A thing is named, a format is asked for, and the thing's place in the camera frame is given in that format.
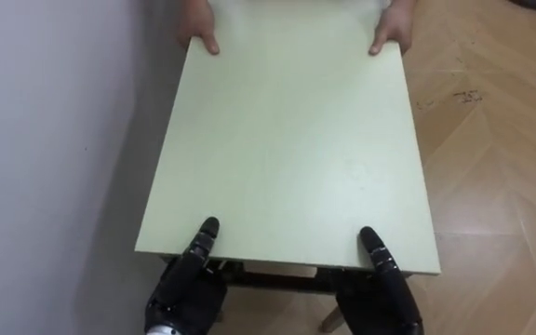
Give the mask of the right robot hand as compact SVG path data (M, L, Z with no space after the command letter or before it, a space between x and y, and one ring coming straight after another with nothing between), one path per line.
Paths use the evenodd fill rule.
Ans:
M420 310L390 250L368 226L360 230L359 239L373 271L332 273L347 327L354 335L423 335Z

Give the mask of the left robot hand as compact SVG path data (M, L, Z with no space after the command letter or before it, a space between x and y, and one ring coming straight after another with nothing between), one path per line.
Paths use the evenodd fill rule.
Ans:
M146 304L146 335L206 335L218 320L227 286L207 262L219 230L219 221L207 218L183 253L169 262Z

